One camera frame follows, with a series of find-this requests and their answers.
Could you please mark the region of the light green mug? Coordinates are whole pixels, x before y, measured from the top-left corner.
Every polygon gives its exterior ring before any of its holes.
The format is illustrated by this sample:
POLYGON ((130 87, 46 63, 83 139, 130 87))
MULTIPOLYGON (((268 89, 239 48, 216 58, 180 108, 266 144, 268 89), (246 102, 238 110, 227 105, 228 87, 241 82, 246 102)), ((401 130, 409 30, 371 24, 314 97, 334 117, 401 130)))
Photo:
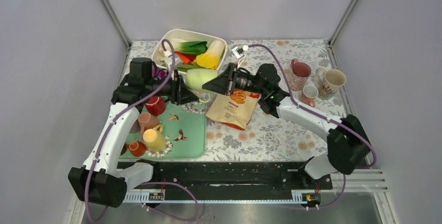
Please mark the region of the light green mug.
POLYGON ((208 103, 214 96, 214 92, 205 90, 202 85, 217 77, 217 71, 211 69, 189 69, 186 73, 186 86, 194 93, 199 101, 208 103))

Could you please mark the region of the red mug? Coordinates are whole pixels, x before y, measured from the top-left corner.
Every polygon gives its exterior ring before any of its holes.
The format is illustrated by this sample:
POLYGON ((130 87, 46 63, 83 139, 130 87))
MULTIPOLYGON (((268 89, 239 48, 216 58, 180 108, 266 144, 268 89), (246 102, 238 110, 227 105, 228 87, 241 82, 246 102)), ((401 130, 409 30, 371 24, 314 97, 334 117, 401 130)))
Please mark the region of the red mug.
POLYGON ((165 112, 166 102, 160 96, 152 96, 145 103, 146 110, 155 117, 165 112))

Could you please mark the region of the large pink patterned mug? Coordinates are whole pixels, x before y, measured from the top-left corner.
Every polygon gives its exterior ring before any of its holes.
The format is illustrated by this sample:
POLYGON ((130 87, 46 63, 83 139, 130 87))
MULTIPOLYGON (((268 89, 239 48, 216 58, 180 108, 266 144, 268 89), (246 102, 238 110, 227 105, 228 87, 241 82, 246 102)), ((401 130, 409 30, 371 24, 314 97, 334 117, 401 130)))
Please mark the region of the large pink patterned mug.
POLYGON ((311 67, 298 59, 294 58, 290 63, 291 75, 290 85, 294 91, 301 91, 307 82, 310 74, 311 67))

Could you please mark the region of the small pink mug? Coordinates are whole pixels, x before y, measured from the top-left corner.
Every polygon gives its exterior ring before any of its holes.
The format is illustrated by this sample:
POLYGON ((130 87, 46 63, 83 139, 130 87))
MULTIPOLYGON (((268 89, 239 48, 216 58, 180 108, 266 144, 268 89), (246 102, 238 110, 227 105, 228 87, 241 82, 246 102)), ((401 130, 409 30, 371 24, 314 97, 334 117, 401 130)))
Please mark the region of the small pink mug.
POLYGON ((313 85, 305 85, 302 89, 300 101, 310 107, 316 106, 316 98, 318 97, 318 89, 313 85))

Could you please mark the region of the cream floral mug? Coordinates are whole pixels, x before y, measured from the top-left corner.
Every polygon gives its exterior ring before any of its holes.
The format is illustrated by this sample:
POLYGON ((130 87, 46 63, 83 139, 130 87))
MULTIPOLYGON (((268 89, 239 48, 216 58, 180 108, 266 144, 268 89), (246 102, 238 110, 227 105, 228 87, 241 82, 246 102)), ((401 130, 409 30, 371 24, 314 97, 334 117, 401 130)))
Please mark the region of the cream floral mug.
POLYGON ((319 98, 327 100, 336 94, 347 82, 346 75, 338 69, 318 68, 315 71, 318 79, 319 98))

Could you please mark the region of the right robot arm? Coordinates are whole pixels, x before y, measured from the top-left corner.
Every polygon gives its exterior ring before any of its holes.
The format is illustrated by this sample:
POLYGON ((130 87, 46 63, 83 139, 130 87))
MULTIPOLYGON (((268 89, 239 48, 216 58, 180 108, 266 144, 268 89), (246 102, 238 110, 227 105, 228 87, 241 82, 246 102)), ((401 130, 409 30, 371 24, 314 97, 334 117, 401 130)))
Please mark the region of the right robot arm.
POLYGON ((279 86, 280 81, 273 64, 263 64, 256 74, 251 75, 230 63, 221 74, 204 78, 202 89, 220 95, 231 95, 234 90, 258 93, 263 112, 300 125, 323 139, 327 152, 308 159, 299 168, 299 182, 303 187, 311 189, 321 177, 332 173, 353 173, 371 148, 359 119, 354 115, 345 118, 327 116, 294 99, 279 86))

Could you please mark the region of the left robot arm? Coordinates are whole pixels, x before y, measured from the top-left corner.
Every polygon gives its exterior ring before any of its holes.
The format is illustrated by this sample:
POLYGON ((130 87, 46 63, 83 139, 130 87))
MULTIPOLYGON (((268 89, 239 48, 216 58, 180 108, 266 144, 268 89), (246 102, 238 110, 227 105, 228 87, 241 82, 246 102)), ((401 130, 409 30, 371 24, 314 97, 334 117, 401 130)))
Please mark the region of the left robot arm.
POLYGON ((150 164, 135 163, 117 170, 126 138, 151 96, 165 96, 175 105, 198 100, 177 70, 156 80, 155 68, 150 58, 134 58, 130 62, 129 73, 113 92, 109 116, 95 147, 81 167, 69 171, 68 180, 79 200, 116 208, 127 191, 141 183, 149 188, 160 185, 162 175, 150 164))

